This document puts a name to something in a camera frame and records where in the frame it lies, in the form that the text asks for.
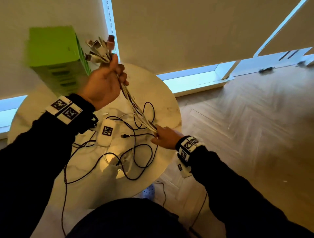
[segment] table top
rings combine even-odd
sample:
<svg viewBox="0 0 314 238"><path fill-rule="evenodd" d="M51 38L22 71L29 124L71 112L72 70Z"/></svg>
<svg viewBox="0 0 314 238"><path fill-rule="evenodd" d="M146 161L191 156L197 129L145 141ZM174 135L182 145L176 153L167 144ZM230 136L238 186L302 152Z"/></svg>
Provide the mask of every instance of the table top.
<svg viewBox="0 0 314 238"><path fill-rule="evenodd" d="M128 89L134 96L137 104L142 109L147 101L151 102L154 106L154 123L162 127L168 126L181 131L179 106L166 84L151 72L132 64L125 64L125 72L128 74L128 81L130 82ZM56 98L44 84L41 84L35 91L30 93L19 107L12 121L8 143L12 143L20 133L29 130L32 122L38 119L45 112L45 107L53 103ZM150 105L146 105L146 107L145 115L151 120L153 116L152 107ZM105 113L108 113L105 115L106 117L124 115L122 119L134 125L131 123L133 117L126 114L131 111L123 94L120 93L120 96L115 101L95 112L95 114L100 121ZM148 129L136 131L136 134L142 133L151 133L151 131ZM121 154L127 149L132 148L134 146L134 138L121 138L122 134L133 134L133 132L124 123L117 122L117 127L115 128L113 140L109 148L99 146L81 148L68 163L67 180L74 181L85 175L105 152ZM81 144L88 141L91 135L91 131L87 131L83 135L78 134L75 142ZM149 144L152 150L155 151L156 146L150 142L151 138L152 136L150 135L137 136L136 144ZM150 159L150 155L151 150L148 146L139 146L136 148L135 159L139 165L145 166ZM89 175L78 182L68 185L66 209L96 208L103 203L115 199L132 197L152 184L164 172L174 158L174 155L175 151L158 147L152 164L135 181L127 179L122 171L118 172L116 178L112 176L112 169L108 167L108 164L102 158L97 164L97 167ZM132 162L130 164L127 175L130 178L135 178L140 174L142 169ZM63 206L64 195L64 174L61 172L55 179L48 204L58 207Z"/></svg>

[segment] right hand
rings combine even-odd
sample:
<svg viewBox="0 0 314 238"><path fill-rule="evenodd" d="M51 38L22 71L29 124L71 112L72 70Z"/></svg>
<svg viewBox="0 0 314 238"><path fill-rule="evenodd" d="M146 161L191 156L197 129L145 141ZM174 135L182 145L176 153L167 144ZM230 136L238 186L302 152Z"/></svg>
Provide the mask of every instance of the right hand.
<svg viewBox="0 0 314 238"><path fill-rule="evenodd" d="M178 131L172 130L169 127L161 127L156 125L157 133L155 134L155 138L151 139L150 141L155 145L159 145L166 149L176 149L176 144L178 141L184 137Z"/></svg>

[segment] left hand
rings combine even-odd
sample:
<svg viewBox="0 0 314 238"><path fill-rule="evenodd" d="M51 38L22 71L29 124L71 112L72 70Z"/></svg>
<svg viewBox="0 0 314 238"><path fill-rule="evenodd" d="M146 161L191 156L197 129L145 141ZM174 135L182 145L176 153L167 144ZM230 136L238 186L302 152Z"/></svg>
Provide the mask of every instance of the left hand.
<svg viewBox="0 0 314 238"><path fill-rule="evenodd" d="M124 65L118 64L118 56L112 54L110 64L102 64L88 78L87 84L78 92L82 98L93 104L96 111L115 100L120 94L120 82L129 85Z"/></svg>

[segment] wooden floor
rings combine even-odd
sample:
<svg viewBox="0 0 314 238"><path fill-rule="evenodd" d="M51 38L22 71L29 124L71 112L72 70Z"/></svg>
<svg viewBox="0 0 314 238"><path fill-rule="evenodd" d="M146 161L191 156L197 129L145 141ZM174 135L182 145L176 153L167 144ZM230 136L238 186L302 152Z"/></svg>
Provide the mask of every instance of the wooden floor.
<svg viewBox="0 0 314 238"><path fill-rule="evenodd" d="M203 139L288 219L314 232L314 69L285 67L242 75L223 88L177 98L182 131ZM195 219L206 191L183 179L173 163L159 179L165 207L185 225ZM162 185L156 184L162 204ZM208 207L194 226L203 237L225 237Z"/></svg>

